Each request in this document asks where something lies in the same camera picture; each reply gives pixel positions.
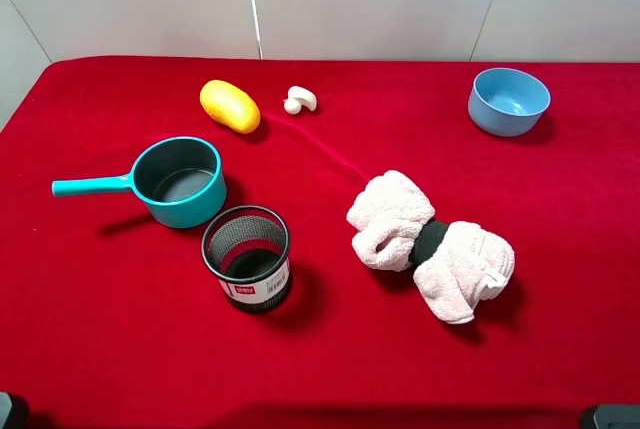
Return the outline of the light blue bowl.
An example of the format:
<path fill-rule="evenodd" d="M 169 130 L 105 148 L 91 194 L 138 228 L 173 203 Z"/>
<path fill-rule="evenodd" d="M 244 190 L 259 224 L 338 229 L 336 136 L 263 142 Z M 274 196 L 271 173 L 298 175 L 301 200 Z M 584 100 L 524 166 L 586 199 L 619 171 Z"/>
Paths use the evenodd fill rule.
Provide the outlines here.
<path fill-rule="evenodd" d="M 498 137 L 529 132 L 549 108 L 547 86 L 524 71 L 495 67 L 473 80 L 468 114 L 476 126 Z"/>

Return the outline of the yellow mango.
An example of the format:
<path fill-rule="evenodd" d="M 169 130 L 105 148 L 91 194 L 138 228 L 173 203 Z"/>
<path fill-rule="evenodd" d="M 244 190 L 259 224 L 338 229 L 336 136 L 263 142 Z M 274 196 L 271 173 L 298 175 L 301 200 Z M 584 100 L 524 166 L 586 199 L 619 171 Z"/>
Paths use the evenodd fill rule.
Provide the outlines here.
<path fill-rule="evenodd" d="M 222 80 L 211 80 L 201 89 L 199 100 L 204 111 L 217 123 L 249 134 L 260 124 L 257 104 L 244 91 Z"/>

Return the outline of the pink towel with black band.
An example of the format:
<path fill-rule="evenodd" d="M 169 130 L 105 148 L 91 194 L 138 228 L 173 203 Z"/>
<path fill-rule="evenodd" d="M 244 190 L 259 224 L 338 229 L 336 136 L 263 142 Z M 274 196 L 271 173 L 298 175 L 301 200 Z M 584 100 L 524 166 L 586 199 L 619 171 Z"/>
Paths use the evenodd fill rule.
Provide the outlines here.
<path fill-rule="evenodd" d="M 425 303 L 447 324 L 471 322 L 478 303 L 496 298 L 514 273 L 505 239 L 476 223 L 437 220 L 427 196 L 399 171 L 371 179 L 346 220 L 360 261 L 380 271 L 411 269 Z"/>

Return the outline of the black mesh pen holder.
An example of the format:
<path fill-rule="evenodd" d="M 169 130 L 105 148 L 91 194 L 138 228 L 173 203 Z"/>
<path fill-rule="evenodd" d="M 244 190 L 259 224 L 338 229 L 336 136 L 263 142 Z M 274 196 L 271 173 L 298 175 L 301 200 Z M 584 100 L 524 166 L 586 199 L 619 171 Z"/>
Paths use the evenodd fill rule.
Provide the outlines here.
<path fill-rule="evenodd" d="M 291 237 L 282 217 L 258 205 L 241 205 L 216 216 L 201 242 L 205 266 L 227 301 L 246 313 L 277 307 L 292 285 Z"/>

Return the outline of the white vertical pole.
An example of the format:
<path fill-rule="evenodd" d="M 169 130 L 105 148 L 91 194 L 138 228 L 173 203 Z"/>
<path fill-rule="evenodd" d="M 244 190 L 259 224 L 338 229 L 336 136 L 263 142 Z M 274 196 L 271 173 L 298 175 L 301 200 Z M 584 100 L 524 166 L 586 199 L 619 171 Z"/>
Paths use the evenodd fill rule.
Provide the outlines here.
<path fill-rule="evenodd" d="M 263 49 L 262 49 L 262 41 L 261 41 L 261 31 L 259 25 L 259 16 L 257 10 L 257 0 L 250 0 L 251 6 L 251 14 L 254 26 L 254 33 L 256 39 L 256 47 L 257 47 L 257 55 L 259 60 L 263 60 Z"/>

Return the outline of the red table cloth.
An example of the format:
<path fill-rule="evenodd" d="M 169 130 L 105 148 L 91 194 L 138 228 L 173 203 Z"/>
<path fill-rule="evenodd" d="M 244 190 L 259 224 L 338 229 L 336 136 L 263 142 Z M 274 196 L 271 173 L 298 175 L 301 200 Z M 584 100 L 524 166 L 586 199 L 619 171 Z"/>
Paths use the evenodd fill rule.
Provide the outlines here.
<path fill-rule="evenodd" d="M 639 68 L 529 64 L 551 92 L 527 134 L 479 130 L 479 63 L 93 57 L 47 67 L 1 133 L 1 387 L 44 428 L 574 427 L 639 399 Z M 199 95 L 257 104 L 249 134 Z M 315 111 L 284 109 L 290 87 Z M 201 228 L 132 194 L 56 198 L 175 135 L 221 154 L 229 206 L 291 231 L 278 308 L 232 307 Z M 409 176 L 445 222 L 504 237 L 512 280 L 449 326 L 410 272 L 363 266 L 346 213 Z"/>

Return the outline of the white toy mushroom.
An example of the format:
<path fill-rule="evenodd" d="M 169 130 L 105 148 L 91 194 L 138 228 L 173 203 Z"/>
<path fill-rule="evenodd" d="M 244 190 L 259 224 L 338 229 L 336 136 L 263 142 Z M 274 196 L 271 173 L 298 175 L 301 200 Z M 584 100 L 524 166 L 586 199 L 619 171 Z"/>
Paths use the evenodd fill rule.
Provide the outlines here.
<path fill-rule="evenodd" d="M 315 94 L 300 86 L 290 87 L 287 98 L 284 100 L 284 109 L 291 115 L 300 113 L 303 108 L 315 111 L 317 106 L 318 102 Z"/>

